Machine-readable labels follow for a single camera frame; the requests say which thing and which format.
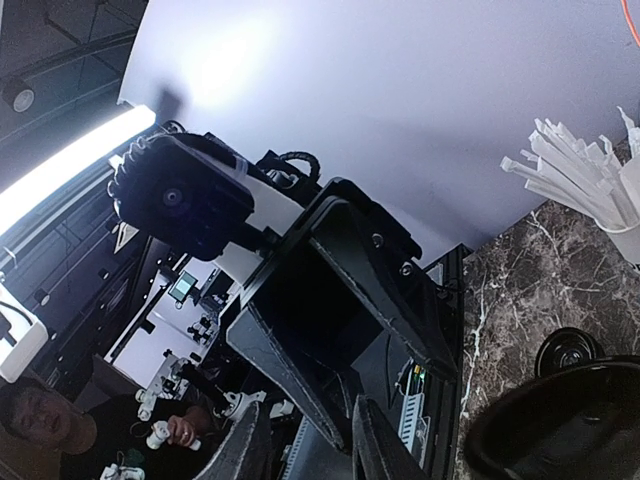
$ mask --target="man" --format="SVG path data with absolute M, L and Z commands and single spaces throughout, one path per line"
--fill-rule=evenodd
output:
M 206 439 L 212 426 L 209 414 L 198 406 L 159 399 L 151 420 L 143 423 L 138 408 L 133 396 L 121 396 L 83 414 L 29 378 L 0 390 L 0 423 L 12 436 L 62 452 L 61 480 L 99 480 L 113 463 L 142 468 L 147 480 L 192 479 L 217 446 Z M 151 450 L 146 438 L 159 420 L 168 421 L 171 437 Z M 203 446 L 194 452 L 188 447 L 196 438 Z

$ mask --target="marble countertop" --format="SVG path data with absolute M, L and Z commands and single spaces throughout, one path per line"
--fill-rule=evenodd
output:
M 554 330 L 591 333 L 607 354 L 640 353 L 640 275 L 588 217 L 547 202 L 465 260 L 460 446 L 470 422 L 533 378 Z M 455 478 L 470 479 L 458 451 Z

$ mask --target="screw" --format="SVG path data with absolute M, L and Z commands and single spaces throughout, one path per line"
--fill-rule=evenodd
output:
M 409 262 L 404 262 L 404 265 L 402 265 L 402 267 L 400 268 L 400 275 L 402 275 L 403 277 L 408 277 L 412 273 L 413 265 L 411 265 Z
M 381 248 L 382 245 L 384 245 L 384 237 L 382 235 L 380 235 L 379 233 L 374 233 L 371 236 L 371 239 L 373 240 L 373 245 L 376 248 Z

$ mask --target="white backdrop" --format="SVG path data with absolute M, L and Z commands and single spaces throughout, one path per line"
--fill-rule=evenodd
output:
M 151 0 L 121 99 L 159 109 L 169 91 L 172 116 L 254 161 L 315 154 L 428 263 L 542 201 L 498 168 L 534 118 L 622 139 L 639 67 L 618 0 Z

